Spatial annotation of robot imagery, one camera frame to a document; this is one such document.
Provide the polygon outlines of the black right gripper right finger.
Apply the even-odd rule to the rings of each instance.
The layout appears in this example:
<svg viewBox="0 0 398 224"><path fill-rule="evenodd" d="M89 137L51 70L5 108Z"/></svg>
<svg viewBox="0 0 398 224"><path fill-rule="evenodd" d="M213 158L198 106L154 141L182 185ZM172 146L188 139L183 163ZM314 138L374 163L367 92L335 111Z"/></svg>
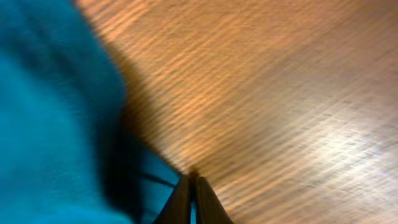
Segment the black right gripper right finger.
<svg viewBox="0 0 398 224"><path fill-rule="evenodd" d="M195 201L197 224L233 224L210 183L195 173Z"/></svg>

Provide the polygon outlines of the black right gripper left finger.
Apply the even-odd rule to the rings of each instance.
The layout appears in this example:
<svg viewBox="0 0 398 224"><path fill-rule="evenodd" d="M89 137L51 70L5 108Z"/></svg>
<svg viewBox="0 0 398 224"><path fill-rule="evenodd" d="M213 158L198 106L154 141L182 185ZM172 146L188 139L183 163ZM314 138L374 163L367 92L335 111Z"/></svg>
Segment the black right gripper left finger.
<svg viewBox="0 0 398 224"><path fill-rule="evenodd" d="M190 204L191 182L189 176L183 175L153 224L190 224Z"/></svg>

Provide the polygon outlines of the teal blue polo shirt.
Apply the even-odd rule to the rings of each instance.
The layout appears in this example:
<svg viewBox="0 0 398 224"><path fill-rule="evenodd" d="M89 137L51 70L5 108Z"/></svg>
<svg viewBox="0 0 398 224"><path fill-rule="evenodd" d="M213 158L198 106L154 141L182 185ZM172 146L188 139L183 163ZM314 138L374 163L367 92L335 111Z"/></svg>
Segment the teal blue polo shirt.
<svg viewBox="0 0 398 224"><path fill-rule="evenodd" d="M1 2L1 222L154 223L177 171L121 126L124 79L72 1Z"/></svg>

